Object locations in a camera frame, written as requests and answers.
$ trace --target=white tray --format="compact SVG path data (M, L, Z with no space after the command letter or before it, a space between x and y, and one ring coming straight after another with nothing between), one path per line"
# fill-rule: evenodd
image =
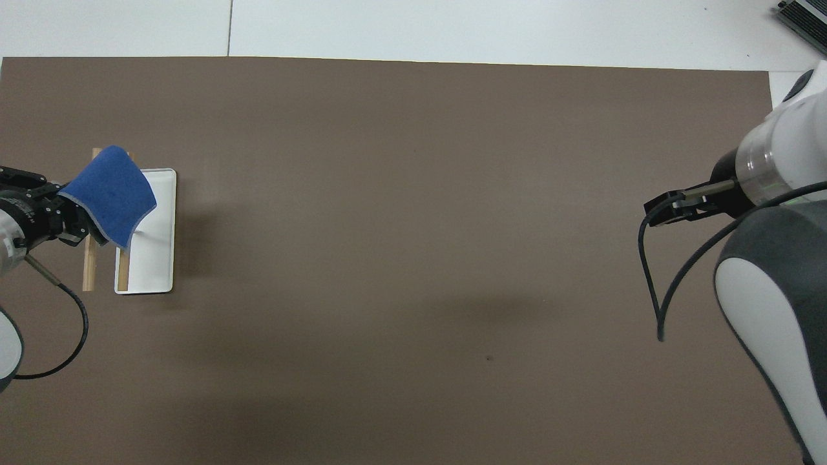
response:
M160 294L172 290L175 248L175 188L178 176L171 168L141 170L152 187L158 206L138 224L132 236L127 270L121 275L122 251L115 255L117 294ZM119 277L124 280L119 284Z

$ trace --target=black cable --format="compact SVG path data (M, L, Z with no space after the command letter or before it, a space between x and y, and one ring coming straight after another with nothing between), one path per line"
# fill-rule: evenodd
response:
M723 239L724 237L727 237L727 235L734 231L735 228L737 228L744 221L744 219L746 219L749 215L757 212L758 210L776 207L785 202L789 202L790 200L797 199L803 195L812 194L814 192L826 189L827 181L815 183L812 185L806 185L804 187L791 190L786 194L779 195L774 199L770 199L767 202L764 202L756 207L752 207L746 213L736 218L732 223L726 225L726 227L718 231L714 236L710 237L710 239L706 241L704 245L698 247L698 250L696 250L695 253L693 253L689 257L689 259L683 264L683 266L681 266L681 269L677 272L675 278L672 279L672 283L667 288L667 293L663 297L663 303L661 306L657 304L657 296L655 295L654 284L652 282L652 275L649 272L648 263L646 262L646 255L643 251L643 230L648 225L648 222L651 221L651 218L654 218L654 214L657 214L655 213L656 209L663 210L666 207L663 206L663 204L667 204L667 200L671 200L672 202L674 202L675 200L667 199L664 200L661 204L658 204L643 220L643 223L640 227L641 230L638 232L638 249L640 251L640 259L643 264L643 274L646 276L647 284L649 287L649 294L652 296L652 302L655 306L655 317L657 319L657 340L661 342L663 341L663 332L664 326L666 324L667 310L669 310L669 304L672 302L672 296L675 294L677 287L680 285L681 281L686 276L686 273L688 273L689 270L698 262L698 260L700 260L702 256L704 256L712 247L714 247L715 244L720 242L721 239Z
M14 379L16 380L35 380L37 378L44 378L49 375L54 375L56 372L59 372L60 370L64 369L67 365L69 365L74 360L74 358L78 356L78 354L80 353L80 349L84 348L84 344L86 343L86 336L89 333L89 318L88 315L86 315L86 307L84 306L83 301L81 301L80 298L74 292L72 292L71 289L66 287L65 284L59 283L57 284L57 286L66 294L68 294L69 297L71 297L72 300L74 300L74 302L78 305L78 308L80 309L80 316L84 319L84 332L80 336L80 342L78 342L78 346L74 348L72 354L69 355L69 357L66 358L66 360L64 360L63 363L61 363L57 367L54 367L47 372L36 373L33 375L15 375Z

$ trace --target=blue cloth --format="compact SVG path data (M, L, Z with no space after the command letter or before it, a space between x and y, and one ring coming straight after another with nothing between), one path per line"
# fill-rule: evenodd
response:
M119 146L109 146L58 195L83 207L98 231L128 248L138 223L157 205L150 183Z

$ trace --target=brown mat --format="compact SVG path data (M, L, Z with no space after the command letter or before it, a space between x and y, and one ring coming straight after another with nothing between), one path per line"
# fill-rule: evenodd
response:
M642 203L770 109L764 73L15 59L0 164L179 172L175 288L85 295L88 344L0 395L0 463L799 463L703 260L667 341ZM660 289L724 218L655 230ZM80 287L82 250L35 253ZM27 267L22 372L79 318Z

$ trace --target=white tile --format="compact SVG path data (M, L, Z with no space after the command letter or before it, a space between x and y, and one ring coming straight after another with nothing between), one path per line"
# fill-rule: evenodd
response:
M772 97L772 107L777 107L787 93L792 89L792 85L796 83L802 72L795 73L770 73L770 96Z
M802 70L774 1L235 0L231 55Z
M2 0L0 56L225 55L230 0Z

